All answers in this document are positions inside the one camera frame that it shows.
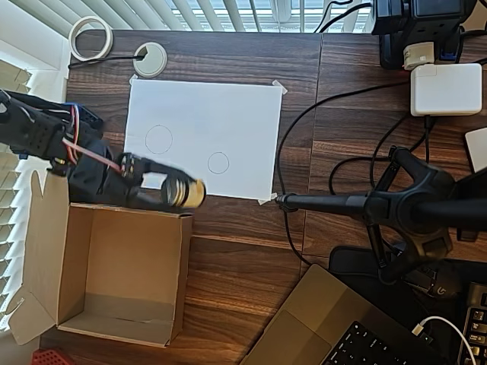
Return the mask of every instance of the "laptop keyboard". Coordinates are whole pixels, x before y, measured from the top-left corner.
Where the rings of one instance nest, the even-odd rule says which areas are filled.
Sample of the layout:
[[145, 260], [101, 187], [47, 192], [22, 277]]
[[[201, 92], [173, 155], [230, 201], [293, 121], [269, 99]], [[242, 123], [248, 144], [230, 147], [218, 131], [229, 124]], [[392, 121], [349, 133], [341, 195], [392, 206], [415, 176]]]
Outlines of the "laptop keyboard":
[[353, 322], [322, 365], [408, 365], [387, 343], [358, 322]]

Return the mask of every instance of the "cardboard box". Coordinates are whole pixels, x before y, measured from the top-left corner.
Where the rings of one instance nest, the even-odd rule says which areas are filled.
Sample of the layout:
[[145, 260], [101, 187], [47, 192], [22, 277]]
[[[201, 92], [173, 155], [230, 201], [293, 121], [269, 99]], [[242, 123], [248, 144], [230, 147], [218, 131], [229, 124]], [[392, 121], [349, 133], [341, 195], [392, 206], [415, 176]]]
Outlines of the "cardboard box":
[[32, 176], [24, 282], [8, 306], [25, 344], [63, 331], [164, 348], [181, 331], [192, 218], [69, 204], [66, 178]]

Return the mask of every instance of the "red object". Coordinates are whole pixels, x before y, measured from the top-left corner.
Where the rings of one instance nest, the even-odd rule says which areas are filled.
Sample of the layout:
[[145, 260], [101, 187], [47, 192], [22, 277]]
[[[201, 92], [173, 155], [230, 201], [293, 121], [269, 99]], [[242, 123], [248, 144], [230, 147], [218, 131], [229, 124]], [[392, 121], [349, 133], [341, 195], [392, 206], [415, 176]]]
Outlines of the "red object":
[[37, 350], [30, 365], [75, 365], [75, 362], [57, 350]]

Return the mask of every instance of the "white power adapter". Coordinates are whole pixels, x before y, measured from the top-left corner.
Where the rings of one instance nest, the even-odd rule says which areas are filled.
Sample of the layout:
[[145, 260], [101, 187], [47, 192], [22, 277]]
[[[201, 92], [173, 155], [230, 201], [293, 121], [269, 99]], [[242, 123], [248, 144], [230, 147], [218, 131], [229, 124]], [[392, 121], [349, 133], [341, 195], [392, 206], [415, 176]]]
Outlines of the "white power adapter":
[[411, 114], [471, 116], [482, 110], [482, 66], [420, 65], [411, 73]]

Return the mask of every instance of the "wooden desk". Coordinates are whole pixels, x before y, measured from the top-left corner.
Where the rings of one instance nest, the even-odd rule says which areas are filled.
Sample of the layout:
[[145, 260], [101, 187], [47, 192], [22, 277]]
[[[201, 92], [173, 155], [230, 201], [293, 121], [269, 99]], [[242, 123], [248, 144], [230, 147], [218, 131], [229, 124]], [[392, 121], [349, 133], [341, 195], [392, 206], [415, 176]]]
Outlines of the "wooden desk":
[[[469, 40], [462, 62], [472, 62], [487, 55], [487, 40]], [[371, 35], [329, 34], [323, 37], [320, 81], [317, 99], [358, 90], [373, 85], [407, 80], [404, 71], [386, 71], [379, 66], [377, 38]], [[484, 110], [475, 116], [442, 117], [430, 136], [431, 163], [452, 173], [455, 179], [470, 175], [463, 146], [463, 135], [487, 126], [487, 73], [483, 73]], [[341, 160], [354, 156], [371, 156], [377, 142], [409, 108], [407, 85], [376, 90], [347, 97], [317, 108], [310, 171], [310, 193], [329, 194], [328, 176]], [[403, 123], [384, 143], [380, 154], [387, 156], [391, 145], [412, 146], [424, 132], [423, 121], [411, 118]], [[421, 146], [415, 153], [424, 158]], [[386, 163], [377, 163], [376, 180]], [[336, 174], [333, 187], [338, 193], [365, 192], [370, 188], [369, 163], [345, 165]], [[395, 188], [410, 185], [405, 174], [398, 175]], [[390, 231], [386, 236], [397, 238]], [[327, 265], [329, 253], [338, 245], [369, 247], [368, 235], [362, 224], [331, 214], [306, 213], [304, 254], [309, 261]], [[481, 233], [476, 243], [458, 243], [450, 257], [487, 261], [487, 234]]]
[[[96, 31], [79, 38], [78, 48], [86, 52], [99, 49], [103, 42]], [[116, 31], [111, 55], [132, 55], [148, 40], [167, 50], [169, 62], [159, 77], [163, 80], [248, 84], [279, 80], [289, 90], [283, 97], [280, 135], [317, 97], [407, 78], [379, 67], [377, 38], [368, 35], [326, 35], [322, 41], [321, 35], [313, 34]], [[466, 45], [463, 59], [485, 54], [487, 43], [474, 40]], [[115, 152], [123, 149], [132, 75], [130, 61], [105, 62], [72, 71], [68, 83], [68, 98], [86, 104], [105, 120], [105, 136]], [[316, 118], [309, 113], [283, 150], [289, 191], [327, 192], [334, 164], [349, 156], [369, 155], [408, 105], [407, 87], [397, 87], [334, 101], [318, 108]], [[433, 162], [457, 177], [467, 174], [462, 134], [483, 126], [486, 114], [484, 110], [479, 116], [442, 119], [431, 136]], [[422, 121], [406, 122], [386, 146], [409, 145], [421, 133]], [[365, 164], [340, 170], [336, 190], [367, 190], [367, 173]], [[279, 190], [277, 179], [274, 187]], [[368, 245], [363, 227], [348, 218], [309, 212], [290, 218], [294, 242], [299, 249], [304, 243], [309, 260], [326, 264], [334, 246]], [[457, 245], [454, 253], [482, 259], [478, 253], [484, 252], [487, 260], [486, 242], [463, 243], [459, 249]], [[63, 349], [79, 365], [238, 363], [304, 270], [288, 247], [282, 213], [274, 204], [210, 196], [195, 217], [184, 330], [168, 349], [54, 329], [43, 336], [41, 345]]]

